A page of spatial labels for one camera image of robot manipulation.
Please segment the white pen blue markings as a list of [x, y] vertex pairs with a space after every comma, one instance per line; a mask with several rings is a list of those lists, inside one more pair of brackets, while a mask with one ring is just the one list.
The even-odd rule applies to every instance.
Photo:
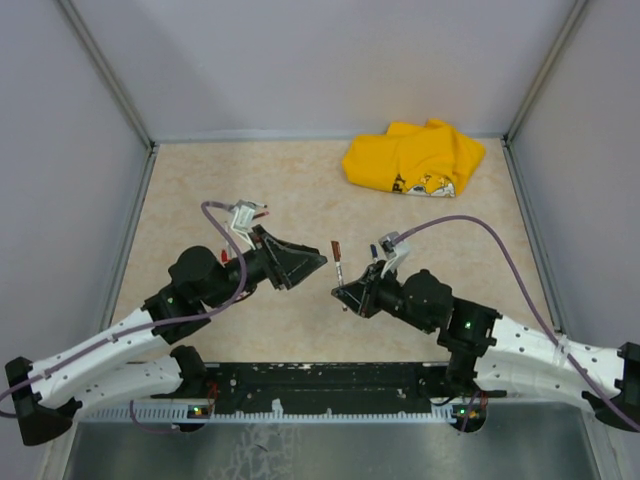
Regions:
[[336, 269], [338, 286], [342, 287], [344, 285], [344, 275], [343, 275], [343, 271], [342, 271], [341, 261], [340, 262], [335, 262], [334, 261], [334, 264], [335, 264], [335, 269]]

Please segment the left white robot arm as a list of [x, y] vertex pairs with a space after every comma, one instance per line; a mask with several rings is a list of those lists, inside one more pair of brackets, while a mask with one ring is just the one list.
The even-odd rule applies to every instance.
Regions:
[[5, 374], [23, 444], [47, 443], [113, 404], [201, 394], [207, 368], [182, 340], [260, 282], [290, 290], [327, 262], [318, 249], [279, 240], [262, 226], [249, 238], [252, 247], [227, 263], [205, 246], [188, 248], [169, 268], [170, 283], [109, 329], [44, 360], [9, 361]]

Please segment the small red pen cap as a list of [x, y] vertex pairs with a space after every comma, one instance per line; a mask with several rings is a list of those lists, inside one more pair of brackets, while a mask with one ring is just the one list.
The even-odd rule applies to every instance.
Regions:
[[331, 241], [331, 248], [332, 248], [334, 261], [340, 262], [342, 258], [340, 243], [338, 241]]

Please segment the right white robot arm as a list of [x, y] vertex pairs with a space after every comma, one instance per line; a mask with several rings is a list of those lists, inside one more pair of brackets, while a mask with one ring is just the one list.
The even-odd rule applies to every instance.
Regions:
[[382, 263], [369, 265], [331, 294], [354, 314], [385, 312], [424, 334], [450, 355], [450, 395], [504, 395], [565, 403], [607, 426], [639, 429], [639, 347], [595, 347], [527, 327], [499, 311], [458, 298], [422, 269], [399, 281]]

